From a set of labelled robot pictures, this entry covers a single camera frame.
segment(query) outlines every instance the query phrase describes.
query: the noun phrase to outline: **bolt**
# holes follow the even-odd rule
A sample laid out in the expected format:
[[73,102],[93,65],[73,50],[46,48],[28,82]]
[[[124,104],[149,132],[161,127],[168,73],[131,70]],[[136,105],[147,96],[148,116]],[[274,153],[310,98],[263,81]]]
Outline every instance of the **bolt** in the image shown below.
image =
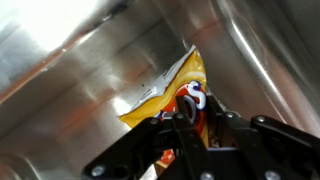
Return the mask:
[[266,171],[264,174],[267,180],[281,180],[280,175],[275,171]]
[[105,167],[102,165],[98,165],[92,169],[91,175],[93,177],[101,176],[104,173],[104,171],[105,171]]
[[200,177],[201,180],[214,180],[213,174],[209,172],[203,172]]
[[264,117],[262,117],[262,116],[258,116],[257,119],[258,119],[258,121],[260,121],[260,122],[264,122],[264,120],[265,120]]
[[153,119],[151,119],[151,121],[150,121],[151,124],[157,124],[158,122],[159,122],[159,120],[156,119],[156,118],[153,118]]
[[228,116],[229,118],[232,118],[232,117],[234,116],[234,114],[233,114],[233,113],[228,112],[228,113],[227,113],[227,116]]
[[177,116],[176,116],[178,119],[183,119],[184,118],[184,115],[183,114],[181,114],[181,113],[179,113],[179,114],[177,114]]

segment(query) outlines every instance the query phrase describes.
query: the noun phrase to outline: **plastic bag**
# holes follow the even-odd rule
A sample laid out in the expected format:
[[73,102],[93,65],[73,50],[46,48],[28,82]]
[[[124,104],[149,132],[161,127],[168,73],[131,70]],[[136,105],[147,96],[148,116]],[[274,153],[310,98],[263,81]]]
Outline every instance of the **plastic bag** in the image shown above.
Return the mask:
[[[195,46],[153,83],[131,112],[119,119],[130,127],[136,126],[147,117],[170,119],[172,112],[176,111],[176,96],[183,96],[189,107],[190,121],[208,146],[206,74],[202,58]],[[167,167],[173,160],[173,151],[167,150],[157,163]]]

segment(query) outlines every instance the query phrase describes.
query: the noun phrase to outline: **metal wall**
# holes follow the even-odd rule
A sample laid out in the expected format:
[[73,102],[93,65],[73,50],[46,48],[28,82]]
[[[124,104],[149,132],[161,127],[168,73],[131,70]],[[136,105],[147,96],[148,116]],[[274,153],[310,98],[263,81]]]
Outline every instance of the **metal wall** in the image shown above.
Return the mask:
[[[204,59],[210,89],[229,109],[320,134],[320,89],[310,76],[318,64],[303,65],[311,53],[279,4],[1,3],[2,179],[78,178],[85,164],[129,130],[117,116],[192,44]],[[154,178],[154,170],[148,176]]]

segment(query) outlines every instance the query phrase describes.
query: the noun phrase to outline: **snack bag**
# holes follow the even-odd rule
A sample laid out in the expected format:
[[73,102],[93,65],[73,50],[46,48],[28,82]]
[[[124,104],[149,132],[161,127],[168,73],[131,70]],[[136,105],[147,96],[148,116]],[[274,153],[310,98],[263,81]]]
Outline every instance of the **snack bag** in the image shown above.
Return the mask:
[[[134,127],[147,117],[170,119],[176,112],[175,98],[183,96],[189,107],[189,118],[208,146],[206,122],[206,75],[204,65],[195,46],[163,73],[142,96],[131,112],[119,119]],[[164,152],[157,163],[167,167],[174,160],[172,150]]]

